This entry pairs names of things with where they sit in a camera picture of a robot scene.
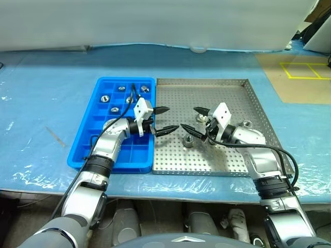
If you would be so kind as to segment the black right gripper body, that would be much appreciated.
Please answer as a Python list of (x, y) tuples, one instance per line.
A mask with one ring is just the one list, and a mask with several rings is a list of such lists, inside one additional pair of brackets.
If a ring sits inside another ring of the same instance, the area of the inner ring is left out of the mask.
[(212, 117), (211, 119), (209, 119), (207, 122), (206, 122), (206, 133), (204, 135), (204, 140), (207, 140), (208, 139), (208, 135), (207, 133), (209, 133), (210, 137), (215, 140), (216, 137), (217, 137), (217, 134), (219, 132), (219, 128), (218, 128), (218, 121), (215, 117)]

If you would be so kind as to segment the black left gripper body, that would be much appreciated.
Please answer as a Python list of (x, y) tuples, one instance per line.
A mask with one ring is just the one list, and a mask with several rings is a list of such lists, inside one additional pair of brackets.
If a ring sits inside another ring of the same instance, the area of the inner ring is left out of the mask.
[(142, 121), (142, 128), (143, 128), (144, 134), (147, 134), (147, 133), (156, 134), (153, 116), (149, 116), (147, 119)]

